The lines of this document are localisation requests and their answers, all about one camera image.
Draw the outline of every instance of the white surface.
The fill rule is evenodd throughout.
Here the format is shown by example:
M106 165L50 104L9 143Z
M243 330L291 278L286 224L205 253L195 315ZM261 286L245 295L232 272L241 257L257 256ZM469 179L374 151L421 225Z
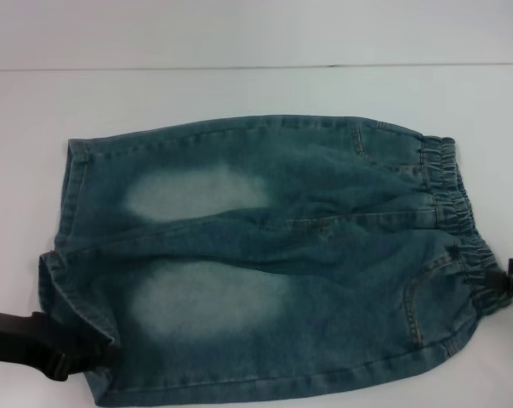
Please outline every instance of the white surface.
M271 113L367 116L456 138L480 231L503 265L513 257L513 66L0 72L0 311L38 309L37 256L57 229L67 139ZM0 408L91 406L81 375L50 382L0 363ZM465 350L422 376L228 405L237 406L513 408L513 306L485 319Z
M513 62L513 0L0 0L0 69Z

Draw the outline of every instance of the blue denim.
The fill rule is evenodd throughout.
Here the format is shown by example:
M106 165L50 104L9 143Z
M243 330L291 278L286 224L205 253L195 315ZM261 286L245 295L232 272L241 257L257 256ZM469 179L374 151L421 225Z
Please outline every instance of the blue denim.
M118 345L101 406L275 400L420 374L510 302L452 139L357 117L71 140L42 308Z

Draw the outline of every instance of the white table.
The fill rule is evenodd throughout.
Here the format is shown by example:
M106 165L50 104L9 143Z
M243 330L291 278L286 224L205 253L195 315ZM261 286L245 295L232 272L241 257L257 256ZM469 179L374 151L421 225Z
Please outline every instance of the white table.
M502 266L513 258L512 65L307 67L513 62L513 1L419 3L411 11L416 2L400 1L403 8L388 18L377 13L377 1L211 3L0 2L0 312L38 309L37 257L52 247L57 229L67 139L224 116L367 116L456 138L479 230ZM447 7L464 23L450 25ZM363 27L371 28L367 36L350 38ZM408 30L400 35L402 27ZM469 35L475 29L480 37ZM169 38L177 30L180 42ZM409 44L398 42L413 31ZM255 65L301 67L125 70ZM58 71L71 68L83 70ZM50 382L0 363L0 408L59 406L94 406L82 375ZM486 318L461 353L422 376L228 406L513 408L513 306Z

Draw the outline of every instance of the elastic waistband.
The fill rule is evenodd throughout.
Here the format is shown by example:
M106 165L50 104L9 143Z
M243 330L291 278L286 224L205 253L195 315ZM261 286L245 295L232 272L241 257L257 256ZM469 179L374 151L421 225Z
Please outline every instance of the elastic waistband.
M496 259L476 228L466 194L453 139L427 136L423 140L423 171L436 203L437 228L457 239L459 256L472 299L480 316L490 315L511 303L511 296L486 285L486 273L499 268Z

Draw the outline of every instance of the white backdrop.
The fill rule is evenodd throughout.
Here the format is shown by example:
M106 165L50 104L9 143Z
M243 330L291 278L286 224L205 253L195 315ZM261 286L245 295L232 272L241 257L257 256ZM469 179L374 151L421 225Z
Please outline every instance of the white backdrop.
M303 67L511 62L513 17L504 20L499 11L512 10L513 1L478 2L477 8L419 2L408 9L413 2L402 0L386 18L379 13L391 6L374 0L297 7L280 1L33 3L0 2L0 69L11 70L0 71L1 312L38 309L37 257L51 249L57 229L67 139L224 116L366 116L456 138L479 230L503 266L513 257L513 66ZM441 25L446 6L464 23ZM238 14L246 24L236 23ZM353 25L367 27L368 35L352 40ZM171 27L180 32L176 39ZM416 35L404 43L395 37L398 30ZM471 37L474 30L482 36ZM254 33L264 47L248 41ZM194 44L202 45L200 52ZM24 71L154 65L301 67ZM31 368L0 363L0 408L59 406L94 406L83 376L50 382ZM228 406L513 408L513 306L485 319L465 350L422 376L313 399Z

